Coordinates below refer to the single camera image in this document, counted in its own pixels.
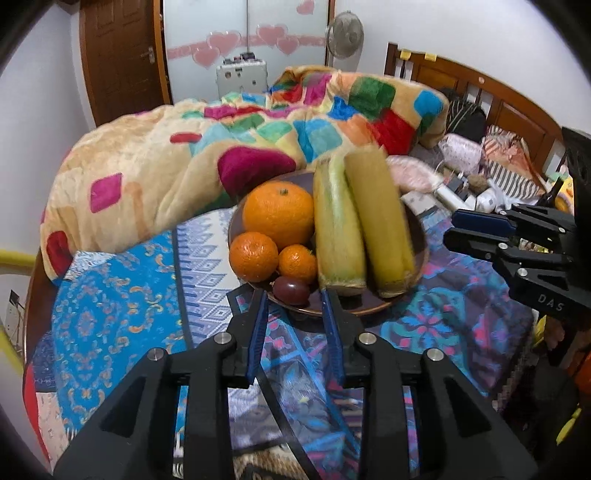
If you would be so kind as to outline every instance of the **quilt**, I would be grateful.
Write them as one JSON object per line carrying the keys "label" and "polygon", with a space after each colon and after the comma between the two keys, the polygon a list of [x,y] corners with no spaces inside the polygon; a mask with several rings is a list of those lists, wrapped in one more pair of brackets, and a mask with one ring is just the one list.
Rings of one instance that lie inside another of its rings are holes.
{"label": "quilt", "polygon": [[126,115],[66,155],[41,218],[51,280],[77,251],[120,253],[321,155],[376,143],[406,155],[445,131],[448,102],[420,83],[291,68],[266,95],[231,93]]}

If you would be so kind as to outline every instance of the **wooden door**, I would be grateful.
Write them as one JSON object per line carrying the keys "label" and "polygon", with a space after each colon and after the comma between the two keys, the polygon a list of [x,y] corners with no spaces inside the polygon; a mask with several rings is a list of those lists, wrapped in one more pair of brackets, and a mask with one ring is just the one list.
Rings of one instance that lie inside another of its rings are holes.
{"label": "wooden door", "polygon": [[164,103],[156,61],[154,1],[159,2],[80,3],[82,68],[97,127]]}

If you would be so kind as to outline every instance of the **orange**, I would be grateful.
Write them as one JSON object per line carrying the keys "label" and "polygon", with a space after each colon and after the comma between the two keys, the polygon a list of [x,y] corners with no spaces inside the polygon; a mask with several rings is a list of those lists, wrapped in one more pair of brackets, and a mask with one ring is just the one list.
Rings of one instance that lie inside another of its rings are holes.
{"label": "orange", "polygon": [[304,245],[290,245],[279,254],[279,273],[307,284],[316,280],[316,257]]}
{"label": "orange", "polygon": [[280,251],[305,244],[314,232],[314,200],[294,183],[271,180],[246,197],[242,223],[248,232],[271,237]]}
{"label": "orange", "polygon": [[277,269],[278,263],[275,242],[262,233],[242,233],[230,245],[230,266],[245,281],[266,280]]}

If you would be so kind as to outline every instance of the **bag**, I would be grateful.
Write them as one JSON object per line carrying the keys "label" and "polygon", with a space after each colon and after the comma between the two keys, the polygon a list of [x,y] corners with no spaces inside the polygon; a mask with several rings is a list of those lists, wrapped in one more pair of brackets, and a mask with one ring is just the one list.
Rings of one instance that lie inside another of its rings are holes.
{"label": "bag", "polygon": [[439,142],[445,164],[465,175],[478,173],[482,147],[467,138],[456,134],[447,134]]}
{"label": "bag", "polygon": [[486,114],[484,110],[469,100],[460,98],[455,90],[442,88],[441,92],[449,100],[446,120],[446,133],[460,135],[480,144],[486,135]]}

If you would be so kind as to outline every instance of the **blue patterned blanket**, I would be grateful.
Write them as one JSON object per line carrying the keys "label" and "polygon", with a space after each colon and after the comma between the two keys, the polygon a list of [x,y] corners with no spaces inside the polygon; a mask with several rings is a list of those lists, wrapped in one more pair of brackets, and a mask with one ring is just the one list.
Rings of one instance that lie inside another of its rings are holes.
{"label": "blue patterned blanket", "polygon": [[[227,262],[231,214],[210,212],[123,254],[80,254],[74,261],[59,289],[51,334],[33,362],[38,398],[54,391],[68,439],[150,347],[191,348],[224,330],[232,312],[248,308],[252,290],[235,290],[239,282]],[[438,346],[502,407],[531,311],[509,299],[488,263],[443,246],[448,219],[436,212],[423,224],[430,259],[422,281],[391,309],[366,317],[368,330],[417,353]],[[295,320],[271,307],[255,385],[228,392],[238,478],[356,478],[363,393],[341,389],[327,357],[319,319]],[[409,461],[417,473],[410,390],[405,400]],[[177,475],[185,403],[183,391]]]}

